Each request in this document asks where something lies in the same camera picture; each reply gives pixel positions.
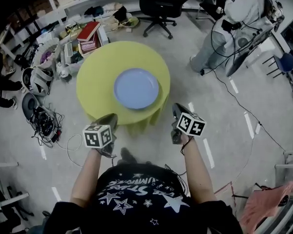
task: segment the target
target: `light blue jeans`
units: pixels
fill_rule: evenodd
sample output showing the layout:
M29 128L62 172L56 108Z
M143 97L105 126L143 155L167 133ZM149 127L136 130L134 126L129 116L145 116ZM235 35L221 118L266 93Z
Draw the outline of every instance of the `light blue jeans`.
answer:
M205 37L200 52L192 58L190 65L193 71L200 72L203 68L214 69L217 65L225 60L226 55L224 45L226 44L225 36L219 32L213 31L211 45L211 32Z

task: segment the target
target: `concrete floor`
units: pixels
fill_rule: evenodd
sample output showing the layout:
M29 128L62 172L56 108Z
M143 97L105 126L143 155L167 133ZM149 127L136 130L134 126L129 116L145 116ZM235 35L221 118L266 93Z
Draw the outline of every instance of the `concrete floor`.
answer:
M168 26L174 38L169 40L166 33L159 27L153 28L149 36L142 36L148 22L127 33L124 29L109 33L112 42L132 40L144 43L156 50L168 65L171 77L169 100L159 122L149 127L143 135L131 138L125 128L117 130L115 154L119 156L120 148L127 147L141 161L154 164L169 165L177 173L185 171L180 146L172 145L170 139L173 117L171 106L174 102L193 104L195 112L207 122L206 130L201 138L196 138L201 154L210 172L214 190L218 191L228 183L232 183L234 192L249 195L255 182L274 186L276 163L284 162L282 150L260 130L259 135L252 139L248 130L243 108L216 78L214 73L200 76L189 69L189 57L201 48L203 39L211 28L208 21L198 21L194 25L187 13L176 19L176 27ZM235 94L239 102L252 111L263 123L266 130L286 150L293 150L293 97L290 85L284 76L272 79L266 73L274 69L263 61L255 63L249 69L241 67L232 77L238 94L223 70L217 69L218 77L224 81L229 90ZM20 69L12 76L19 80ZM76 78L65 83L61 80L53 82L51 93L45 99L56 112L65 115L63 133L59 141L66 147L73 134L81 134L82 129L90 121L83 112L76 98ZM21 102L21 92L9 92L6 97L16 95ZM256 120L249 114L252 127ZM37 139L31 138L33 130L26 123L21 109L0 108L0 162L18 161L19 167L0 169L3 184L15 185L18 190L29 192L30 197L23 200L25 208L35 213L26 225L40 224L42 211L52 211L56 198L52 187L56 187L62 200L69 200L74 181L80 168L71 163L66 151L57 145L53 149L44 147L46 160L42 158L41 147ZM215 166L210 167L203 139L207 139ZM74 137L69 148L78 147L80 140ZM83 145L76 152L70 152L71 158L83 164L88 149ZM111 167L111 160L102 159L100 173ZM225 187L217 196L234 207L240 216L245 200L237 200L236 206L231 198L230 186Z

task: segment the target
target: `plate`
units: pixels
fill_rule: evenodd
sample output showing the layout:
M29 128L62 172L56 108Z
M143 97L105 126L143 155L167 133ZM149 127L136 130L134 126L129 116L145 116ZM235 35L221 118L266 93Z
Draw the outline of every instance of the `plate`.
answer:
M123 71L114 82L114 96L123 106L130 109L148 107L156 100L158 92L156 77L141 68Z

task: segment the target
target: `person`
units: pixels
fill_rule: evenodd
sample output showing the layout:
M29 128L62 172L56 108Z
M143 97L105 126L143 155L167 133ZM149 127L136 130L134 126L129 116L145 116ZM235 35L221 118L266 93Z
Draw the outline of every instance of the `person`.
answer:
M223 21L231 24L240 22L242 27L246 27L245 25L258 20L263 14L264 0L226 0L224 12L225 15L215 23L212 31L205 37L200 52L190 58L193 71L200 73L204 68L216 68L227 56L233 54L234 48L227 51L225 44L233 44L232 38L236 30L231 31L232 35L225 31L222 28Z
M182 232L242 234L232 209L218 201L194 138L182 135L190 197L176 173L138 164L128 149L98 179L101 155L91 149L73 186L70 202L57 202L44 234L80 228L96 232Z
M8 66L6 55L3 51L0 51L0 93L2 90L6 91L17 91L22 89L22 83L20 81L13 82L9 80L7 77L3 77L1 75L2 68L5 67L6 74L10 75L15 72L15 69L12 69ZM17 109L17 101L16 97L12 97L11 99L4 99L0 96L0 107L13 107Z

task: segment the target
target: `white floor marking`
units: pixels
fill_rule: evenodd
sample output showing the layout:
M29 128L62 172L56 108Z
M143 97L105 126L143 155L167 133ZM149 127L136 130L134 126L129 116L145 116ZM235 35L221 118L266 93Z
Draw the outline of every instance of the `white floor marking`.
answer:
M52 191L53 191L54 196L55 196L55 198L57 199L57 201L58 201L58 202L61 201L61 197L60 197L60 195L59 195L59 193L58 193L57 188L56 188L56 187L52 187Z
M259 123L257 123L256 130L255 130L256 134L259 134L259 130L260 130L260 125Z
M233 90L235 91L235 93L236 93L236 94L238 94L238 93L239 93L239 91L238 91L238 88L236 87L236 85L235 85L234 81L233 81L233 80L230 80L230 83L231 83L231 85L232 85L232 87L233 87Z
M249 114L244 114L244 116L245 116L246 123L247 123L248 128L249 128L250 136L253 139L254 138L254 132L253 132L253 127L252 127L252 123L251 123Z
M45 155L45 151L44 151L44 148L43 146L40 146L40 151L41 151L41 156L44 160L47 160L47 156Z
M190 103L188 104L188 106L189 106L189 109L190 109L191 113L193 113L193 112L194 112L194 106L193 106L193 103L190 102Z
M207 142L207 139L204 139L203 142L204 142L204 145L205 145L207 157L209 158L210 167L214 168L215 167L215 162L214 162L213 156L211 155L211 151L210 151L210 148L209 148L209 143Z

